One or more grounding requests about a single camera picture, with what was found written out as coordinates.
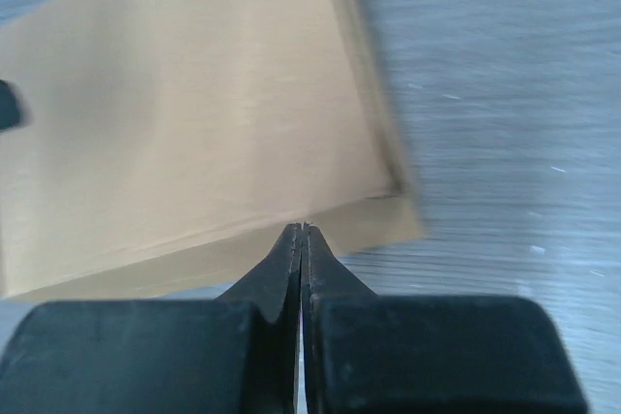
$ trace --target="cardboard edge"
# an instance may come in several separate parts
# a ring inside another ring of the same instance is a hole
[[[2,225],[0,225],[0,297],[6,296],[7,290],[9,289],[6,275],[7,273],[5,269],[5,252],[4,248],[2,247]]]
[[[392,192],[415,196],[417,190],[399,138],[401,132],[392,112],[394,107],[360,0],[332,0],[332,3],[369,129],[377,143],[379,158],[392,178]]]
[[[420,238],[408,196],[364,199],[312,215],[336,255]],[[38,303],[68,299],[152,298],[238,279],[270,251],[283,223],[183,251],[9,296]]]

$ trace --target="cardboard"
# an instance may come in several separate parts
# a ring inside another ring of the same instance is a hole
[[[3,295],[235,280],[296,220],[338,253],[419,237],[357,15],[353,0],[50,0],[0,28],[0,78],[32,115],[0,135]]]

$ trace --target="black object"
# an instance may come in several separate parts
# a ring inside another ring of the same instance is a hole
[[[292,413],[300,307],[311,414],[587,412],[538,305],[379,297],[289,225],[213,302],[36,307],[0,364],[0,413]]]
[[[7,82],[0,80],[0,131],[20,126],[24,119],[15,90]]]

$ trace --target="brown cardboard sheet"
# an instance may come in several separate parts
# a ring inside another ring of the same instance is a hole
[[[294,220],[339,253],[419,237],[346,2],[50,0],[1,27],[32,115],[0,135],[3,295],[235,280]]]

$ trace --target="gray wood surface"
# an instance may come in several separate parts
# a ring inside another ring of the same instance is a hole
[[[594,412],[619,412],[621,0],[366,6],[430,235],[344,262],[381,293],[538,301]],[[0,340],[24,312],[0,305]]]

